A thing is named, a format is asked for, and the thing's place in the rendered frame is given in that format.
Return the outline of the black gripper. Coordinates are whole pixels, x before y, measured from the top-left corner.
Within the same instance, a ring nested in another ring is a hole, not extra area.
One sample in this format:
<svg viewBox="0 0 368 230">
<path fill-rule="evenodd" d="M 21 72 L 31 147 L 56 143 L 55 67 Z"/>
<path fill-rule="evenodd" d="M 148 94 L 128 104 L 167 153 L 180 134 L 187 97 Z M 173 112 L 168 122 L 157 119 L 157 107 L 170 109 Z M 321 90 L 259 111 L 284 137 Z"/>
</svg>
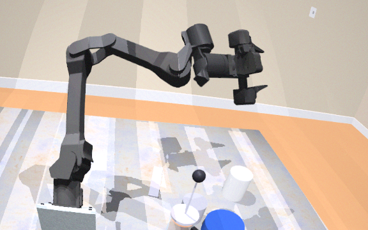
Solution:
<svg viewBox="0 0 368 230">
<path fill-rule="evenodd" d="M 252 43 L 251 36 L 249 36 L 249 31 L 244 29 L 239 29 L 237 31 L 233 31 L 228 34 L 229 38 L 229 48 L 234 49 L 235 55 L 239 51 L 239 45 L 250 44 L 254 47 L 257 53 L 264 53 L 262 49 L 257 47 Z M 257 98 L 257 92 L 261 91 L 264 88 L 267 88 L 268 85 L 262 86 L 253 86 L 247 87 L 247 78 L 237 78 L 233 77 L 233 71 L 235 71 L 236 64 L 234 60 L 232 60 L 232 55 L 230 54 L 221 54 L 225 61 L 225 70 L 221 77 L 219 78 L 227 78 L 227 79 L 238 79 L 238 89 L 233 90 L 233 100 L 235 105 L 254 105 Z"/>
</svg>

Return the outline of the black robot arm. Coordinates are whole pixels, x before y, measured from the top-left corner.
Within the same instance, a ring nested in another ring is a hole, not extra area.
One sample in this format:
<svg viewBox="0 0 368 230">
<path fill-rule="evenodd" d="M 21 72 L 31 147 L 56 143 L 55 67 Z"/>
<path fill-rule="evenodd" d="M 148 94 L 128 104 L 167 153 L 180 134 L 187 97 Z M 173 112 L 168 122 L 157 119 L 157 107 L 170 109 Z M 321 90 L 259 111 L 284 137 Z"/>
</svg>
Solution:
<svg viewBox="0 0 368 230">
<path fill-rule="evenodd" d="M 84 175 L 91 169 L 93 145 L 85 140 L 84 120 L 86 80 L 93 65 L 107 56 L 115 55 L 158 75 L 164 82 L 180 88 L 191 78 L 194 58 L 194 81 L 201 87 L 209 78 L 219 78 L 225 70 L 225 61 L 220 54 L 210 54 L 214 48 L 206 24 L 195 24 L 181 32 L 185 46 L 174 52 L 158 52 L 113 33 L 89 36 L 74 41 L 66 49 L 69 74 L 66 110 L 66 134 L 61 143 L 59 158 L 49 168 L 53 181 L 53 206 L 81 208 L 83 206 Z M 250 44 L 239 45 L 232 56 L 236 64 L 233 77 L 248 78 L 250 74 L 263 71 L 261 55 Z M 90 49 L 99 49 L 91 53 Z"/>
</svg>

